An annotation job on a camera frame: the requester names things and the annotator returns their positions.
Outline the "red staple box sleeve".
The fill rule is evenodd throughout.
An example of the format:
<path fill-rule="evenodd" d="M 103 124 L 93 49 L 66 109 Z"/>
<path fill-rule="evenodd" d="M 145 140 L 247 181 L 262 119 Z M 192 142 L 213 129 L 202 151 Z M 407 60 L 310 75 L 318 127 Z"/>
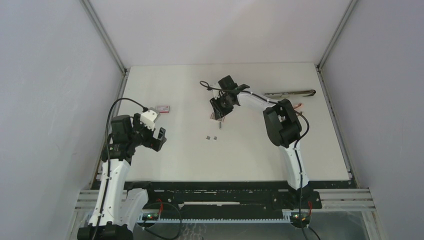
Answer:
<path fill-rule="evenodd" d="M 169 113 L 170 112 L 170 106 L 169 105 L 157 105 L 156 108 L 157 112 L 159 113 Z"/>

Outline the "black silver stapler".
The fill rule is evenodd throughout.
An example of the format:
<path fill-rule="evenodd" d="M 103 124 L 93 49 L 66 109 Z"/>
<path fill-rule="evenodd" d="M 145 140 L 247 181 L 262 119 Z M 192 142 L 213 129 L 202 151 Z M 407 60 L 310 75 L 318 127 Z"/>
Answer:
<path fill-rule="evenodd" d="M 270 98 L 270 99 L 284 99 L 289 98 L 292 96 L 300 96 L 300 97 L 312 97 L 316 94 L 316 90 L 309 89 L 309 90 L 297 90 L 297 91 L 283 91 L 283 92 L 269 92 L 264 93 L 263 95 Z"/>

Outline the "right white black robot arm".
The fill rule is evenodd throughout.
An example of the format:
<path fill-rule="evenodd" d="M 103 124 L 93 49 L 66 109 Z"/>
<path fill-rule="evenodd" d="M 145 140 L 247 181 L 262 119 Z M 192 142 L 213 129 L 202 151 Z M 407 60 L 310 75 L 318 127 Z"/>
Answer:
<path fill-rule="evenodd" d="M 309 195 L 302 188 L 309 179 L 299 150 L 302 125 L 292 103 L 288 99 L 276 101 L 248 91 L 248 85 L 238 85 L 230 75 L 212 86 L 205 81 L 200 84 L 213 94 L 209 102 L 216 120 L 224 119 L 235 106 L 250 107 L 262 113 L 268 139 L 282 151 L 288 173 L 287 183 L 295 190 L 289 194 L 289 203 L 295 208 L 307 204 Z"/>

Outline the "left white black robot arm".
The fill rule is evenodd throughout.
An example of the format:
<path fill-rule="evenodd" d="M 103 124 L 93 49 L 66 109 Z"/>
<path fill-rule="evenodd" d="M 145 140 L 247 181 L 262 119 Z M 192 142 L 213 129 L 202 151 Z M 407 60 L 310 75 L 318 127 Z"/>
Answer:
<path fill-rule="evenodd" d="M 124 190 L 132 157 L 143 146 L 156 152 L 166 142 L 166 130 L 154 137 L 155 122 L 160 113 L 148 109 L 143 113 L 119 115 L 110 121 L 111 132 L 103 151 L 99 193 L 87 226 L 77 232 L 79 240 L 132 240 L 142 207 L 156 203 L 154 192 L 144 188 Z"/>

